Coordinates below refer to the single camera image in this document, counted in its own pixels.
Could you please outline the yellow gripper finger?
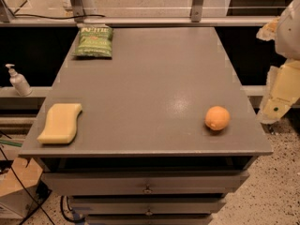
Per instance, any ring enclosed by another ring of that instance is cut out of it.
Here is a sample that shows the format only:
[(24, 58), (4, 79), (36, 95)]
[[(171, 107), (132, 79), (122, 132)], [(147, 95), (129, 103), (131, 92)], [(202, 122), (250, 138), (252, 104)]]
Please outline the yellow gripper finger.
[(279, 121), (300, 98), (300, 61), (288, 59), (270, 67), (257, 119), (262, 124)]
[(258, 33), (256, 34), (256, 38), (264, 41), (274, 40), (276, 37), (278, 20), (279, 17), (276, 17), (271, 22), (265, 24), (262, 28), (260, 28)]

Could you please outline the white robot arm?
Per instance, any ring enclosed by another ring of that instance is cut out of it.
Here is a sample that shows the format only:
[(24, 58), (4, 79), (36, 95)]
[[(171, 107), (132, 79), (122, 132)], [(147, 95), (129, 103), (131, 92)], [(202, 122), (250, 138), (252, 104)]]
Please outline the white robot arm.
[(300, 98), (300, 0), (292, 0), (281, 15), (264, 25), (256, 35), (275, 41), (275, 51), (286, 58), (280, 67), (271, 66), (257, 119), (274, 124)]

